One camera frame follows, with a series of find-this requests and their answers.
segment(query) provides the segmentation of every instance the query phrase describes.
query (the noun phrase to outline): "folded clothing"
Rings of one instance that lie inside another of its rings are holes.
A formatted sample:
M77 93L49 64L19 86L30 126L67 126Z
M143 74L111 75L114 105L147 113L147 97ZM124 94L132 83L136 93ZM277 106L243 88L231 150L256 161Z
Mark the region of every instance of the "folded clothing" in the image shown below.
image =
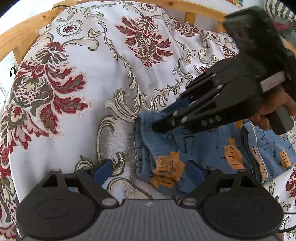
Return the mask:
M196 187L189 161L227 174L245 169L261 183L277 177L295 162L296 154L286 134L277 136L249 121L194 134L183 126L164 134L152 130L154 122L185 104L177 101L165 112L140 112L135 121L137 176L160 192L182 196ZM194 178L202 181L202 175L195 172Z

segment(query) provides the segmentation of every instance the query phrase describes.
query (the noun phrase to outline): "white floral bedspread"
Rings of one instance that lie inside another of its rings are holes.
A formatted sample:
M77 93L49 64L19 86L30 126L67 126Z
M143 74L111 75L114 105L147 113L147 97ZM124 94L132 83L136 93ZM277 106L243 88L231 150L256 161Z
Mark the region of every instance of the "white floral bedspread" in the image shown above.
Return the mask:
M104 187L114 197L165 198L136 177L135 117L173 103L186 83L237 53L227 34L199 31L154 5L66 8L24 58L4 108L0 240L20 239L17 204L53 168L70 173L110 158L114 172ZM267 186L289 211L291 171Z

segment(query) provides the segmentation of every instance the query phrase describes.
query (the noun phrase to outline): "wooden bed frame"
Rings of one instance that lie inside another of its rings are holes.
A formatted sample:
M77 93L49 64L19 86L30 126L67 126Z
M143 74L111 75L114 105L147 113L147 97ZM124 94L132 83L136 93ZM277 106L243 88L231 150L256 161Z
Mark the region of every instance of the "wooden bed frame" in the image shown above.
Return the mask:
M95 0L65 0L54 5L73 6ZM194 24L197 15L203 15L218 21L216 31L225 32L222 22L226 14L217 10L192 3L184 0L136 0L137 2L151 3L163 8L175 9L185 12L184 22ZM11 51L15 56L17 64L20 65L23 58L39 38L39 30L52 22L64 9L64 7L56 7L49 11L33 16L15 27L7 30L0 35L0 61L2 61ZM296 50L293 46L282 38L286 48L292 50L296 55Z

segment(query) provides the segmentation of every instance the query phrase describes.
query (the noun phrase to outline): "gray ribbed panel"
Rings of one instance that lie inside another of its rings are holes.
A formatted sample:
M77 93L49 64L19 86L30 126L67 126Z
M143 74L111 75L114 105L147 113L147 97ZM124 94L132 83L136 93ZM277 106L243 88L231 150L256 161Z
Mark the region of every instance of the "gray ribbed panel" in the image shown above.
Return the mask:
M125 200L104 210L86 232L65 241L234 241L211 230L196 210L174 200ZM22 241L36 241L25 237ZM275 237L261 241L277 241Z

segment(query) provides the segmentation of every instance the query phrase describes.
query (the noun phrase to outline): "black and white striped cloth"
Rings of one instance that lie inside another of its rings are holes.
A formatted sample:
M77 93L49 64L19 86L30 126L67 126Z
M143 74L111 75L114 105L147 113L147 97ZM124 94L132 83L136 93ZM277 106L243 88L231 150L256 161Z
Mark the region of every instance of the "black and white striped cloth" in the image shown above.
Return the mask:
M271 18L281 17L291 22L296 21L296 14L279 0L266 0L264 9Z

